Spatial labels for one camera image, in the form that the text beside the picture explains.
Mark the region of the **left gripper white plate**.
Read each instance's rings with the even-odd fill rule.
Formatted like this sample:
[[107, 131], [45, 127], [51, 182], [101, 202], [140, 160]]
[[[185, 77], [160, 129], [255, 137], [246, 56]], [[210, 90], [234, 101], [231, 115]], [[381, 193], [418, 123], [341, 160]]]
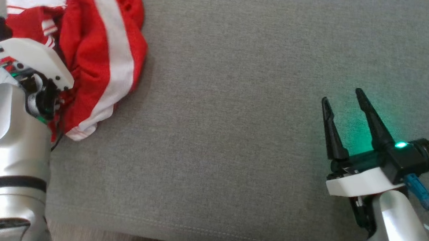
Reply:
[[55, 118], [59, 96], [74, 78], [56, 51], [32, 39], [0, 42], [0, 84], [11, 84], [26, 94], [26, 110], [44, 122]]

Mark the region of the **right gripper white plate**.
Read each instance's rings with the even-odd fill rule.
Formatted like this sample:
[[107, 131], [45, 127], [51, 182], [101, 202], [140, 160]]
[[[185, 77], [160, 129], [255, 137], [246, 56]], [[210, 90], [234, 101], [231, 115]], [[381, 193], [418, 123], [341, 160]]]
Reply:
[[355, 94], [365, 114], [373, 150], [349, 157], [334, 122], [334, 112], [328, 98], [322, 99], [322, 114], [327, 157], [333, 160], [327, 176], [328, 193], [347, 197], [355, 221], [368, 232], [376, 230], [373, 198], [386, 191], [412, 192], [422, 207], [429, 211], [429, 191], [420, 175], [429, 172], [429, 140], [397, 142], [388, 131], [362, 88]]

